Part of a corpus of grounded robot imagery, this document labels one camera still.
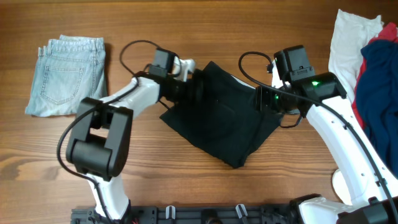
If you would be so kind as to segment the black shorts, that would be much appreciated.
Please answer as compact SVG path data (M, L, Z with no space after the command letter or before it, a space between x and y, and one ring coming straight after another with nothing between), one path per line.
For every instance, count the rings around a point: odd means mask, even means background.
M161 120L195 147L242 167L248 156L279 127L282 115L254 107L255 89L241 84L216 63L200 71L201 102L178 103Z

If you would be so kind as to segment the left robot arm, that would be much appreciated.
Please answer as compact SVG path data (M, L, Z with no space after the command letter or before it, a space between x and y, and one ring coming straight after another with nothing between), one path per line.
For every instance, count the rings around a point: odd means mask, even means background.
M96 205L73 210L72 223L137 223L124 191L121 172L127 161L133 119L161 98L174 103L200 100L203 82L195 61L182 60L158 47L154 61L132 76L130 84L100 100L81 101L75 120L63 133L69 138L65 157L72 174L86 179Z

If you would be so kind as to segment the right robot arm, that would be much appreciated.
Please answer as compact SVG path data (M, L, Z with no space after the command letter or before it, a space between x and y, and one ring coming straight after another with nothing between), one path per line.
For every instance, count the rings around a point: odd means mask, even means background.
M321 136L349 192L349 204L311 195L293 203L299 223L397 223L397 178L360 127L333 73L316 74L304 46L274 54L279 88L260 84L256 106L277 113L297 109Z

